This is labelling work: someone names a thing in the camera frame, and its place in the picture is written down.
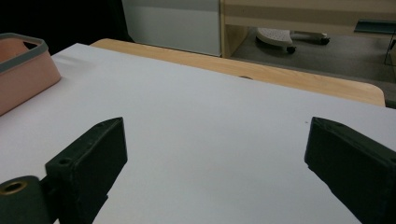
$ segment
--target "white cabinet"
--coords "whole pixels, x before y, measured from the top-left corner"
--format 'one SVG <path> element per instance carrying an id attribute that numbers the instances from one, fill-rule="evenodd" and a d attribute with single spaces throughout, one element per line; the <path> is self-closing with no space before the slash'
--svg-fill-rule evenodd
<path id="1" fill-rule="evenodd" d="M 219 0 L 122 0 L 140 44 L 220 56 Z"/>

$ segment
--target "white table surface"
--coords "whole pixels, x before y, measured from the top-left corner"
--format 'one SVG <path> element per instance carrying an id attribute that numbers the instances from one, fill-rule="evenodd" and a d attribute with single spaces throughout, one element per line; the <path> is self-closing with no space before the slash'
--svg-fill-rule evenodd
<path id="1" fill-rule="evenodd" d="M 312 117 L 396 148 L 375 105 L 76 44 L 62 80 L 0 117 L 0 182 L 123 117 L 129 160 L 94 223 L 359 223 L 304 163 Z"/>

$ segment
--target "pink box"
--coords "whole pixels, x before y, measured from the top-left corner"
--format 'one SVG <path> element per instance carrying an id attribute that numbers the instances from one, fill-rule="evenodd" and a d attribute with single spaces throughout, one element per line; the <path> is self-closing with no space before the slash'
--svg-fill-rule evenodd
<path id="1" fill-rule="evenodd" d="M 0 116 L 61 79 L 44 40 L 0 35 Z"/>

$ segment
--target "gray floor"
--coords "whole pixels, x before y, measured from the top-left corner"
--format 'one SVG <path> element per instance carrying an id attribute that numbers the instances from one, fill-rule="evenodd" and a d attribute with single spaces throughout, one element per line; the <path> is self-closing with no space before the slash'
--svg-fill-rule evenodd
<path id="1" fill-rule="evenodd" d="M 385 94 L 388 107 L 396 106 L 396 76 L 387 56 L 389 39 L 328 35 L 330 43 L 320 45 L 309 35 L 293 35 L 296 51 L 271 46 L 256 40 L 256 30 L 250 28 L 247 38 L 232 55 L 232 59 L 276 67 L 367 82 L 378 86 Z"/>

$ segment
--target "floor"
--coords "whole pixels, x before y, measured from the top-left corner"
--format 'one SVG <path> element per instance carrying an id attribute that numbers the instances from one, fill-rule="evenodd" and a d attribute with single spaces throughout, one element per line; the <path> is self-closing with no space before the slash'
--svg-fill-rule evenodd
<path id="1" fill-rule="evenodd" d="M 328 35 L 330 42 L 320 45 L 309 35 L 293 35 L 296 51 L 272 46 L 256 39 L 249 28 L 242 45 L 232 59 L 315 73 L 328 77 L 367 82 L 379 87 L 387 107 L 396 108 L 396 75 L 387 50 L 389 39 Z"/>

